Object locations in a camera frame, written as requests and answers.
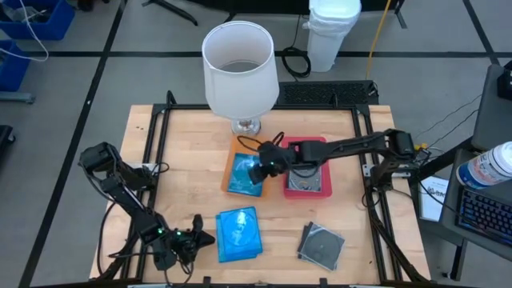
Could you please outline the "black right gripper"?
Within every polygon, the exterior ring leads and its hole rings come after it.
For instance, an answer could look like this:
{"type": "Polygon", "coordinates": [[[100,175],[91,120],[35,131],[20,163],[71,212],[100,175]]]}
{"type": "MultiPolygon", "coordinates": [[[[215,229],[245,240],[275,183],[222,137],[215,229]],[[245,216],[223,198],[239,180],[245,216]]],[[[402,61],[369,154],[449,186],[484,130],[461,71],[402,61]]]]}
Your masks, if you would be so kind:
{"type": "Polygon", "coordinates": [[[254,165],[249,172],[253,184],[265,180],[265,176],[284,174],[293,168],[298,160],[298,152],[293,147],[280,147],[272,142],[264,142],[258,147],[260,164],[254,165]]]}

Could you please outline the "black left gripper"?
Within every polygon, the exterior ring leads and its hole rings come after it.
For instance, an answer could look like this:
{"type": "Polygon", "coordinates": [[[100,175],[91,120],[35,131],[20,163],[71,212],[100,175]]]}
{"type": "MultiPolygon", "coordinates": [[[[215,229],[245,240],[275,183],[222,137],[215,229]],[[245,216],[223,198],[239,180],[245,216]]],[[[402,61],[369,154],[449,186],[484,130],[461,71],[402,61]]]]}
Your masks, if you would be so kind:
{"type": "Polygon", "coordinates": [[[192,229],[178,230],[168,227],[166,220],[157,214],[158,224],[157,237],[151,243],[154,264],[157,270],[167,270],[181,261],[189,264],[195,260],[198,252],[199,236],[201,246],[215,244],[215,237],[210,234],[201,234],[203,220],[200,214],[196,214],[192,221],[192,229]]]}

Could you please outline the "orange translucent plastic bin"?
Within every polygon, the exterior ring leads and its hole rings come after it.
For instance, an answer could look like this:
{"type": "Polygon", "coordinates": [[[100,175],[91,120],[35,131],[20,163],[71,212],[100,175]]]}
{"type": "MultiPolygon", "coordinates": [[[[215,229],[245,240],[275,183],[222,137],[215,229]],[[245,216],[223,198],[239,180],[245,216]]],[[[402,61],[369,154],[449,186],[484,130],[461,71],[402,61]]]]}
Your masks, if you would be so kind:
{"type": "MultiPolygon", "coordinates": [[[[249,147],[249,149],[244,147],[244,145],[239,142],[239,140],[237,139],[237,135],[232,136],[232,138],[230,140],[230,149],[229,149],[229,153],[227,156],[226,165],[225,165],[225,169],[224,169],[223,177],[222,177],[222,181],[221,181],[221,190],[223,192],[226,192],[228,194],[236,194],[236,193],[230,193],[227,191],[227,186],[228,186],[231,168],[233,165],[234,155],[236,153],[240,153],[240,154],[252,154],[252,155],[258,156],[258,154],[256,152],[252,151],[252,149],[255,147],[255,144],[248,144],[248,147],[249,147]]],[[[262,182],[261,182],[261,184],[262,184],[262,195],[261,196],[263,196],[265,193],[265,186],[263,185],[262,182]]]]}

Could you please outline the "red translucent plastic bin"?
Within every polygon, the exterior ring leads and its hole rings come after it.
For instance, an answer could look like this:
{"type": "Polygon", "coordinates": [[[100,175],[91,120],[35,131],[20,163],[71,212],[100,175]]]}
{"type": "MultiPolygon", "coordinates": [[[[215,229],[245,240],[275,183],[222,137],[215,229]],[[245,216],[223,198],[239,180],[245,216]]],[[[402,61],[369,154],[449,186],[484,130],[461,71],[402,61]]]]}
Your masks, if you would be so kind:
{"type": "Polygon", "coordinates": [[[322,172],[322,189],[319,193],[314,192],[305,192],[298,190],[291,190],[287,188],[287,176],[289,172],[287,172],[284,176],[283,180],[283,193],[285,198],[287,199],[323,199],[329,198],[332,195],[332,184],[331,184],[331,176],[330,176],[330,167],[329,163],[326,162],[321,167],[322,172]]]}

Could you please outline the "black perforated panel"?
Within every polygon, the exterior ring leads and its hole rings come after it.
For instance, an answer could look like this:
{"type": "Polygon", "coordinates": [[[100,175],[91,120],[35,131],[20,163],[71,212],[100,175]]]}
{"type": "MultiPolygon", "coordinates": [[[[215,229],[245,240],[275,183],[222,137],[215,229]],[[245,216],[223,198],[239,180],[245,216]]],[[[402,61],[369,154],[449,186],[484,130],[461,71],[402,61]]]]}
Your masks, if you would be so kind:
{"type": "Polygon", "coordinates": [[[280,105],[378,105],[378,88],[371,80],[280,82],[280,105]]]}

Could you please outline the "white trash bin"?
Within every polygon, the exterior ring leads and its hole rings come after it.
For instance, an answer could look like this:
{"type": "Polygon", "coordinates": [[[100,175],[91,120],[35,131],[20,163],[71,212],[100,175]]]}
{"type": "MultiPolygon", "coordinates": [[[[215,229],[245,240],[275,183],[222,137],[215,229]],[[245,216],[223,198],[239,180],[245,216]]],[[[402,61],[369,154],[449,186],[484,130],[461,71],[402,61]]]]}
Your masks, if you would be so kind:
{"type": "Polygon", "coordinates": [[[309,20],[303,28],[309,31],[307,55],[311,71],[327,72],[360,16],[361,0],[309,0],[309,10],[309,20]]]}

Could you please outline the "white paper sign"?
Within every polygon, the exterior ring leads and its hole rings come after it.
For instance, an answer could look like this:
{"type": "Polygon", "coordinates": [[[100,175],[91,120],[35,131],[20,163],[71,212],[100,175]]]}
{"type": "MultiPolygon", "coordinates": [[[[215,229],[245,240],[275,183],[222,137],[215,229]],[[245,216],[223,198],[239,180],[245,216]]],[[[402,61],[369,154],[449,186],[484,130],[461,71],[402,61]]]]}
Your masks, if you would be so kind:
{"type": "Polygon", "coordinates": [[[419,191],[420,219],[438,222],[442,212],[449,181],[443,178],[428,177],[421,181],[419,191]]]}

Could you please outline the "dark grey desk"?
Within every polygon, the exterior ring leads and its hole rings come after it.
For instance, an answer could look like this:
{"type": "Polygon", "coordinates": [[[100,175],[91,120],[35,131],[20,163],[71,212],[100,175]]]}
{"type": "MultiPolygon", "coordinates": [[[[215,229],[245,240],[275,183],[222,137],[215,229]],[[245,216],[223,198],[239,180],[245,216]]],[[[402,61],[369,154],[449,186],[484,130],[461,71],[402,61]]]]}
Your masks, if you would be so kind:
{"type": "MultiPolygon", "coordinates": [[[[467,241],[512,262],[512,247],[494,242],[480,234],[473,233],[455,225],[456,215],[450,210],[450,208],[454,210],[458,208],[460,183],[457,180],[455,171],[459,165],[471,160],[473,157],[475,157],[475,154],[467,150],[459,150],[456,153],[444,201],[446,207],[442,209],[439,221],[452,234],[456,234],[458,237],[464,238],[467,241]]],[[[487,188],[486,190],[480,190],[479,193],[488,194],[490,197],[499,201],[512,203],[512,180],[502,182],[496,186],[487,188]]]]}

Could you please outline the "black equipment foot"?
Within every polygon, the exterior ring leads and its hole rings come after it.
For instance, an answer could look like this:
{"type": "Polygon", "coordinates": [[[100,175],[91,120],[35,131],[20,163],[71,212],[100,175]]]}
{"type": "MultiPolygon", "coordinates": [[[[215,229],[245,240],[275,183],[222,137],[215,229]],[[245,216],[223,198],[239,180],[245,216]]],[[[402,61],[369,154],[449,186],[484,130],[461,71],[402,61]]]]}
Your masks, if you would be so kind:
{"type": "Polygon", "coordinates": [[[12,126],[0,125],[0,156],[2,156],[7,147],[16,141],[12,126]]]}

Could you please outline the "black backlit keyboard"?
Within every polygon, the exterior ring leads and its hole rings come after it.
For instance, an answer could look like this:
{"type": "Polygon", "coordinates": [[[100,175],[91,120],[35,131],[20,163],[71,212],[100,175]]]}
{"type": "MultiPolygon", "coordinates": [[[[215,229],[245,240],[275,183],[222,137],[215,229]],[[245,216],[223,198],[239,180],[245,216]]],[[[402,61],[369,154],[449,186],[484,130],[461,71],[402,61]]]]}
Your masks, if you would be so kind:
{"type": "Polygon", "coordinates": [[[512,202],[459,189],[455,225],[512,247],[512,202]]]}

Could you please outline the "white wipes canister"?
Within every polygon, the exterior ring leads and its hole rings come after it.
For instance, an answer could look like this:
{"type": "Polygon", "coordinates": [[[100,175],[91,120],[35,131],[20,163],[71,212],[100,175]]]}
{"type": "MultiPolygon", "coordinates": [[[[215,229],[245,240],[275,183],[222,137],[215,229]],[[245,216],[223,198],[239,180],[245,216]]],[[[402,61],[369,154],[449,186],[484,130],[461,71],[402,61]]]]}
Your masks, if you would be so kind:
{"type": "Polygon", "coordinates": [[[459,182],[475,190],[512,180],[512,142],[505,142],[464,162],[456,169],[459,182]]]}

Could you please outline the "grey metal floor bar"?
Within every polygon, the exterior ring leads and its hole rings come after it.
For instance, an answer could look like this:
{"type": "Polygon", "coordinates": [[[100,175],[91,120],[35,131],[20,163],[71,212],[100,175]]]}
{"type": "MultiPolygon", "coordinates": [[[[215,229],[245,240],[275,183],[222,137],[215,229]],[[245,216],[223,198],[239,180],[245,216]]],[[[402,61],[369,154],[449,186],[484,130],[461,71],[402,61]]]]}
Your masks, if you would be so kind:
{"type": "Polygon", "coordinates": [[[31,93],[0,91],[0,101],[33,104],[35,102],[35,96],[31,93]]]}

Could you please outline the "grey side table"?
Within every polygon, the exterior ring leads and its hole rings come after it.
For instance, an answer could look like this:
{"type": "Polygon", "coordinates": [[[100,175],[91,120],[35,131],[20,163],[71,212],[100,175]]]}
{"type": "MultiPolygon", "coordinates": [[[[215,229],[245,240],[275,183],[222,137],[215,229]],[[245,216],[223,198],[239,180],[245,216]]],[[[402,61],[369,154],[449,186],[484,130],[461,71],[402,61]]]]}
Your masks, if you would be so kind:
{"type": "Polygon", "coordinates": [[[489,150],[512,141],[512,100],[498,96],[498,78],[504,68],[492,64],[487,69],[471,144],[478,150],[489,150]]]}

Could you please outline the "blue floor storage bin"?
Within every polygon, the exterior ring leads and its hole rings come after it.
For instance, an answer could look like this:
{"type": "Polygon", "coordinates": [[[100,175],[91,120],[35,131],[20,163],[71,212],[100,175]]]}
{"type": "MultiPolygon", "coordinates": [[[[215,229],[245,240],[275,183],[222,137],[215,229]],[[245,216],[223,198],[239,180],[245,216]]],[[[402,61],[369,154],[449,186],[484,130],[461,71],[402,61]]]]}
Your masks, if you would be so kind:
{"type": "Polygon", "coordinates": [[[0,40],[0,91],[18,91],[30,64],[25,56],[13,40],[0,40]]]}
{"type": "Polygon", "coordinates": [[[19,21],[0,20],[0,30],[13,39],[34,40],[26,24],[22,2],[27,11],[34,8],[40,17],[29,20],[30,27],[39,40],[62,40],[74,18],[74,8],[66,0],[3,0],[5,8],[20,9],[19,21]]]}

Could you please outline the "black desktop device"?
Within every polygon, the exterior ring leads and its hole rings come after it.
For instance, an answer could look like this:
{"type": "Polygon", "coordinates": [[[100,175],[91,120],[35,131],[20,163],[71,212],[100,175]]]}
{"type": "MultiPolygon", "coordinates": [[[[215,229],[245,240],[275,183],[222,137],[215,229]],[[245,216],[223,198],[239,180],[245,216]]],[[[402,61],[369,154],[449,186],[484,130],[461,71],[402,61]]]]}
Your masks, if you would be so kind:
{"type": "Polygon", "coordinates": [[[503,68],[502,74],[497,79],[498,96],[512,101],[512,60],[503,68]]]}

